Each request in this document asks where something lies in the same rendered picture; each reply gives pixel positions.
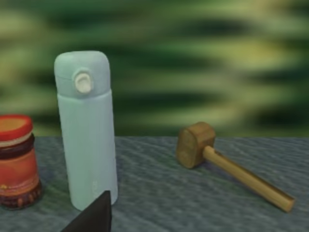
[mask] jar label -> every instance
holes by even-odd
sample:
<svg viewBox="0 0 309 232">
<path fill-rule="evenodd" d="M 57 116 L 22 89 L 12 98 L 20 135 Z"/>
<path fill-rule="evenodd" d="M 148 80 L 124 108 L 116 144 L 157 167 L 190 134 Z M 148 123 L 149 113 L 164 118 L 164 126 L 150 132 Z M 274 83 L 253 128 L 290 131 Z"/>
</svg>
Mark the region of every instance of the jar label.
<svg viewBox="0 0 309 232">
<path fill-rule="evenodd" d="M 17 196 L 39 183 L 34 148 L 14 159 L 0 160 L 0 196 Z"/>
</svg>

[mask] dark pointed object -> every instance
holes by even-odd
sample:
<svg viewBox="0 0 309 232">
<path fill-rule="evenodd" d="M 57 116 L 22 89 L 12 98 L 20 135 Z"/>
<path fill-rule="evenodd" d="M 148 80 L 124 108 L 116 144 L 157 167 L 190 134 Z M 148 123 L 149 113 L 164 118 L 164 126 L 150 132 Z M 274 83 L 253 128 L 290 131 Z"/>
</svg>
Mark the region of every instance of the dark pointed object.
<svg viewBox="0 0 309 232">
<path fill-rule="evenodd" d="M 111 227 L 111 194 L 105 191 L 61 232 L 110 232 Z"/>
</svg>

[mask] jar with red lid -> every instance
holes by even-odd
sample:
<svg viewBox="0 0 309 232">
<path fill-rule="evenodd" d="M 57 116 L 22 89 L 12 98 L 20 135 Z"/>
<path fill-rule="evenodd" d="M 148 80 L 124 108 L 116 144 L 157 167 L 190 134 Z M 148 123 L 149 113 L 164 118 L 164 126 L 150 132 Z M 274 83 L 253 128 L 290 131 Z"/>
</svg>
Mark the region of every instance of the jar with red lid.
<svg viewBox="0 0 309 232">
<path fill-rule="evenodd" d="M 42 195 L 31 118 L 0 116 L 0 205 L 20 209 Z"/>
</svg>

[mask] white button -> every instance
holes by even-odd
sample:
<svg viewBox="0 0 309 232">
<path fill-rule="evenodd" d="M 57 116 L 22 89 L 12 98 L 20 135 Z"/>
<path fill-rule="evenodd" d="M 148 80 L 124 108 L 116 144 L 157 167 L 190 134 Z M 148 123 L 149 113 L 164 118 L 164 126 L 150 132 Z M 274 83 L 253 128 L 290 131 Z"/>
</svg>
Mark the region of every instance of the white button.
<svg viewBox="0 0 309 232">
<path fill-rule="evenodd" d="M 92 90 L 91 77 L 87 73 L 80 73 L 75 77 L 75 87 L 80 93 L 89 93 Z"/>
</svg>

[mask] wooden hammer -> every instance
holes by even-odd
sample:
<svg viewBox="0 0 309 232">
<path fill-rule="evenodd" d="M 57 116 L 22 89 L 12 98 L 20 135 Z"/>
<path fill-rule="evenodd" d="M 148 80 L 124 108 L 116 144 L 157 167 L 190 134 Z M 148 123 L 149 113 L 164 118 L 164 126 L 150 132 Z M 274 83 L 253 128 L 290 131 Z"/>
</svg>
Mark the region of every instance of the wooden hammer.
<svg viewBox="0 0 309 232">
<path fill-rule="evenodd" d="M 213 148 L 215 137 L 215 131 L 205 122 L 182 129 L 178 137 L 177 160 L 186 168 L 194 168 L 206 159 L 283 211 L 289 212 L 292 209 L 295 202 L 293 197 L 217 152 Z"/>
</svg>

